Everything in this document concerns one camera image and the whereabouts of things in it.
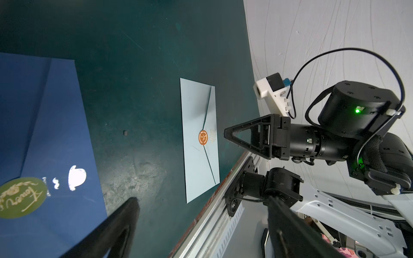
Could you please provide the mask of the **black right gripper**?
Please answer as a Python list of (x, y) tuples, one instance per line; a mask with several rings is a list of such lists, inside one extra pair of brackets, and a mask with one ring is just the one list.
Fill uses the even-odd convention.
[(291, 159), (328, 165), (346, 162), (350, 177), (363, 181), (376, 195), (411, 192), (411, 152), (389, 132), (404, 111), (388, 89), (342, 81), (325, 91), (318, 123), (293, 124), (281, 118), (274, 134), (274, 115), (266, 115), (224, 130), (224, 137), (265, 159)]

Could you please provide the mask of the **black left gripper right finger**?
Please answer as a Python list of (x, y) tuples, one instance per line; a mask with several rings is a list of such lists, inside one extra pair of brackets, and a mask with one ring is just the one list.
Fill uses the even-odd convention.
[(343, 255), (280, 199), (267, 201), (268, 228), (276, 258), (342, 258)]

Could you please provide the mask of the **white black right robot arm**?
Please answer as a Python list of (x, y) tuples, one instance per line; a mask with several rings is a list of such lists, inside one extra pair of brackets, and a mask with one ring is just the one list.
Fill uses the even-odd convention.
[[(271, 114), (225, 129), (225, 138), (264, 159), (291, 160), (313, 165), (346, 162), (349, 175), (363, 181), (376, 195), (395, 196), (413, 190), (413, 155), (396, 135), (389, 132), (405, 109), (388, 90), (369, 84), (342, 81), (324, 90), (316, 99), (326, 99), (318, 121), (293, 124), (287, 115), (287, 84), (264, 78), (254, 84), (256, 97), (265, 100)], [(391, 221), (344, 203), (306, 185), (283, 168), (273, 168), (262, 176), (242, 172), (226, 193), (230, 210), (237, 198), (251, 196), (266, 200), (278, 197), (294, 211), (314, 215), (330, 227), (360, 239), (381, 258), (407, 255), (407, 244)]]

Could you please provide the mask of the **light teal envelope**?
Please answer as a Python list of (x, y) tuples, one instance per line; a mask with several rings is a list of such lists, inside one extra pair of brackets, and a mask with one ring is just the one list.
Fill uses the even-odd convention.
[(215, 87), (180, 79), (186, 202), (220, 183)]

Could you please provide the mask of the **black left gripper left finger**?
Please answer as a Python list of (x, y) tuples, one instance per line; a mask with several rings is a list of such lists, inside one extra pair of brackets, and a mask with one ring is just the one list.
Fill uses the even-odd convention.
[(140, 207), (130, 197), (63, 258), (128, 258), (133, 244)]

